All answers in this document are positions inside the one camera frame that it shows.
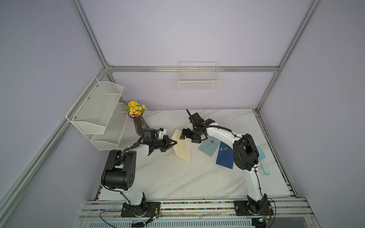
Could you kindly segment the pale yellow envelope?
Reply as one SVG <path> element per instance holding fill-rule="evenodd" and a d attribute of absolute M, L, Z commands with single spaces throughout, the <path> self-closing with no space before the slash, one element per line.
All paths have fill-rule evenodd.
<path fill-rule="evenodd" d="M 173 146 L 174 152 L 177 157 L 184 159 L 188 162 L 192 160 L 191 158 L 191 141 L 190 139 L 184 139 L 181 140 L 180 136 L 182 134 L 182 131 L 179 129 L 176 129 L 172 136 L 172 140 L 176 141 L 177 144 Z"/>

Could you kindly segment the light teal envelope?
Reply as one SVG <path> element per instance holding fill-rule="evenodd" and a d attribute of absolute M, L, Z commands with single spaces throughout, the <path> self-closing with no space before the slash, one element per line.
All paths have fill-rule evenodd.
<path fill-rule="evenodd" d="M 207 136 L 205 140 L 202 141 L 198 150 L 203 152 L 204 154 L 212 157 L 216 152 L 217 148 L 220 146 L 221 141 L 215 137 Z"/>

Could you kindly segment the dark blue envelope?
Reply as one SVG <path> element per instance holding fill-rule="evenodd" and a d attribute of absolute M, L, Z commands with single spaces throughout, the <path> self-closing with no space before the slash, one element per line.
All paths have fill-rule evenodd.
<path fill-rule="evenodd" d="M 228 169 L 233 169 L 234 165 L 233 149 L 224 142 L 220 143 L 216 164 L 226 167 Z"/>

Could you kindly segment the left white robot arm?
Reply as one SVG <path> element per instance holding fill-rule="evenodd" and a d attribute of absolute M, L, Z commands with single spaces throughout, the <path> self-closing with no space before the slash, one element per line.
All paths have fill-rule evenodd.
<path fill-rule="evenodd" d="M 162 128 L 145 130 L 132 146 L 109 152 L 101 175 L 101 185 L 106 190 L 120 193 L 128 206 L 142 206 L 145 194 L 132 187 L 136 178 L 137 156 L 149 156 L 155 150 L 164 153 L 177 144 L 178 142 L 166 135 Z"/>

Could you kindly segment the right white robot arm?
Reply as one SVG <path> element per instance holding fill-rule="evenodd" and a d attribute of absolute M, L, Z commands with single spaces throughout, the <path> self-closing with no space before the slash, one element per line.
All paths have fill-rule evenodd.
<path fill-rule="evenodd" d="M 238 134 L 227 127 L 218 125 L 212 119 L 200 117 L 198 113 L 189 115 L 190 127 L 183 129 L 180 139 L 191 139 L 192 143 L 201 143 L 202 136 L 211 136 L 228 145 L 233 150 L 234 164 L 244 172 L 244 178 L 248 187 L 247 210 L 252 215 L 259 215 L 270 206 L 266 194 L 262 193 L 257 174 L 259 163 L 259 151 L 254 139 L 249 134 Z"/>

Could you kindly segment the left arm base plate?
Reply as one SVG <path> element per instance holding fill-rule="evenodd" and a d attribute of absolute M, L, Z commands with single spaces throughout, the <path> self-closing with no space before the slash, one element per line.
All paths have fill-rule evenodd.
<path fill-rule="evenodd" d="M 140 218 L 152 217 L 160 212 L 160 202 L 142 202 L 140 205 L 134 206 L 127 203 L 123 204 L 121 211 L 122 218 Z"/>

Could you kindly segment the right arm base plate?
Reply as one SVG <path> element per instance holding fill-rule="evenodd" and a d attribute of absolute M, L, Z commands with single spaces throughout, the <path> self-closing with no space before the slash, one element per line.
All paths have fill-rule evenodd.
<path fill-rule="evenodd" d="M 234 203 L 234 209 L 237 216 L 273 216 L 274 211 L 271 203 L 263 199 L 258 201 L 248 200 L 236 200 Z"/>

